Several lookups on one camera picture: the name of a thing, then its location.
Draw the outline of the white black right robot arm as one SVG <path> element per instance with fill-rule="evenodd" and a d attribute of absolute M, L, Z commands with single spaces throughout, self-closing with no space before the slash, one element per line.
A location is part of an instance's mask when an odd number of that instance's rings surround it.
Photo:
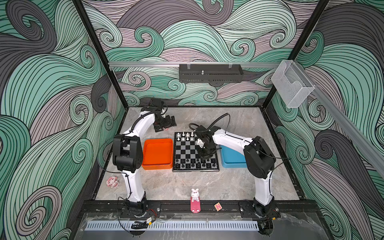
<path fill-rule="evenodd" d="M 214 120 L 207 128 L 190 123 L 195 135 L 197 151 L 202 159 L 217 153 L 217 146 L 227 147 L 245 158 L 248 171 L 254 176 L 256 192 L 254 209 L 259 216 L 265 216 L 274 205 L 271 191 L 271 178 L 275 169 L 276 157 L 262 137 L 246 138 L 231 134 L 216 126 L 216 123 L 230 114 L 225 113 Z"/>

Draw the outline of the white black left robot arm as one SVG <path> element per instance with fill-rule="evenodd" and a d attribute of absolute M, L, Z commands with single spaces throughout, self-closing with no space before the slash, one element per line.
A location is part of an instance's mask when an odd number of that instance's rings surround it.
<path fill-rule="evenodd" d="M 176 126 L 175 117 L 167 115 L 167 110 L 165 101 L 152 98 L 147 106 L 141 108 L 132 126 L 113 138 L 113 164 L 123 176 L 127 190 L 125 204 L 143 213 L 147 210 L 147 198 L 139 173 L 144 160 L 141 137 L 151 126 L 156 133 Z"/>

